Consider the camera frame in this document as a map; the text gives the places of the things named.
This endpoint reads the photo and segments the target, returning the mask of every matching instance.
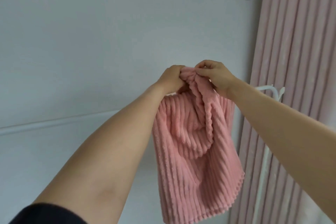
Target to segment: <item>black sleeve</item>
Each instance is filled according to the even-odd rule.
[[[24,208],[9,224],[87,224],[73,212],[51,204],[33,204]]]

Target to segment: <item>hand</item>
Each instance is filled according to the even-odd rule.
[[[204,60],[196,66],[196,73],[209,78],[217,93],[230,99],[230,89],[238,80],[221,62]]]
[[[182,65],[172,65],[163,72],[156,82],[156,85],[162,87],[165,95],[178,92],[186,87],[186,83],[180,78],[181,69],[184,67]]]

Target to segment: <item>fabric fold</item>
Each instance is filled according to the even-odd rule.
[[[231,140],[234,103],[185,67],[189,90],[166,96],[153,124],[163,221],[192,224],[227,211],[244,172]]]

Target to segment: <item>pink corduroy cloth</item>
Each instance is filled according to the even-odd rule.
[[[192,224],[227,211],[244,172],[231,140],[234,103],[185,67],[190,90],[164,97],[153,125],[163,221]]]

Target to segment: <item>curtain fold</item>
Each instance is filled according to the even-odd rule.
[[[336,0],[263,0],[250,84],[285,86],[284,104],[327,123],[336,102],[335,41]],[[252,222],[263,151],[245,120],[239,150],[245,181],[230,224]],[[257,223],[316,223],[316,205],[275,156],[267,163]]]

